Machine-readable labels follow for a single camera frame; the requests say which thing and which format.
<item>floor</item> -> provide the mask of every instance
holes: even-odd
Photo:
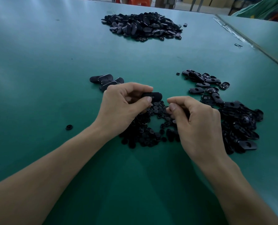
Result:
[[[155,7],[155,1],[152,0],[152,7]],[[181,1],[176,2],[174,9],[176,10],[184,10],[184,11],[189,11],[191,5],[183,3]],[[194,5],[193,10],[194,12],[197,11],[198,5]],[[209,6],[202,6],[200,9],[201,13],[210,13],[210,14],[222,14],[222,15],[228,15],[230,9],[229,8],[214,8],[214,7],[209,7]]]

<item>green table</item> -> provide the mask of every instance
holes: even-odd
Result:
[[[145,11],[187,22],[182,40],[136,42],[100,22]],[[278,65],[234,46],[238,40],[212,17],[84,0],[0,0],[0,181],[94,121],[102,93],[91,76],[152,85],[166,99],[187,95],[194,85],[176,72],[194,69],[230,82],[224,101],[264,111],[259,149],[231,158],[278,214]],[[151,127],[159,128],[157,118]],[[88,162],[45,224],[227,224],[179,143],[131,150],[120,141]]]
[[[219,17],[278,60],[278,22],[226,15]]]

